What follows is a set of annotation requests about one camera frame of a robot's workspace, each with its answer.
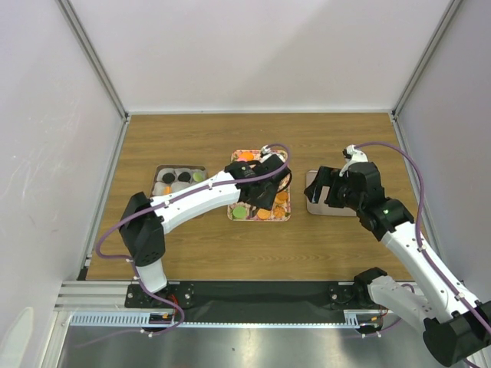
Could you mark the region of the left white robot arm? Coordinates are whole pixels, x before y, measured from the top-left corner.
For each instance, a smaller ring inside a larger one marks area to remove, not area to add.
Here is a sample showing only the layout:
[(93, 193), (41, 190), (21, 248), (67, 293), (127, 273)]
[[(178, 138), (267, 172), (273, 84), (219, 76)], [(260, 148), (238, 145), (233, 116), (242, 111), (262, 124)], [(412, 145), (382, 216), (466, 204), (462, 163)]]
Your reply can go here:
[(286, 160), (270, 153), (257, 161), (231, 162), (204, 182), (169, 195), (130, 198), (119, 233), (143, 284), (142, 298), (152, 307), (167, 302), (168, 280), (162, 258), (165, 235), (183, 223), (219, 207), (244, 202), (257, 209), (271, 209), (291, 170)]

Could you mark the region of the black cookie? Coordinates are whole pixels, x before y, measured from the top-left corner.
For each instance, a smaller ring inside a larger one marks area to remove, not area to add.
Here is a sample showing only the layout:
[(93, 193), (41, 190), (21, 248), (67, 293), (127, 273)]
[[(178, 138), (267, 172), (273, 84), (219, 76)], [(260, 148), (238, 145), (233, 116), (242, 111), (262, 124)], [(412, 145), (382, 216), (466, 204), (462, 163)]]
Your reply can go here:
[(179, 182), (191, 182), (192, 175), (189, 172), (182, 172), (178, 175)]
[(167, 172), (162, 175), (162, 182), (167, 185), (171, 185), (172, 183), (175, 182), (175, 180), (176, 180), (175, 174), (172, 172)]

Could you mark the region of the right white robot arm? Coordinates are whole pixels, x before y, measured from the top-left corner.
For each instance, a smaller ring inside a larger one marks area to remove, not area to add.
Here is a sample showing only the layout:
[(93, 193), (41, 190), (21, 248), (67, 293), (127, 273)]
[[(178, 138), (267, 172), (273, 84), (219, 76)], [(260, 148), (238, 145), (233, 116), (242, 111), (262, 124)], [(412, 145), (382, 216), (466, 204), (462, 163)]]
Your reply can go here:
[(404, 264), (420, 289), (415, 294), (385, 271), (372, 268), (355, 277), (354, 302), (381, 304), (411, 325), (433, 358), (452, 366), (490, 345), (490, 304), (454, 277), (423, 236), (405, 205), (385, 195), (374, 163), (347, 169), (320, 166), (304, 191), (311, 203), (349, 208), (361, 225)]

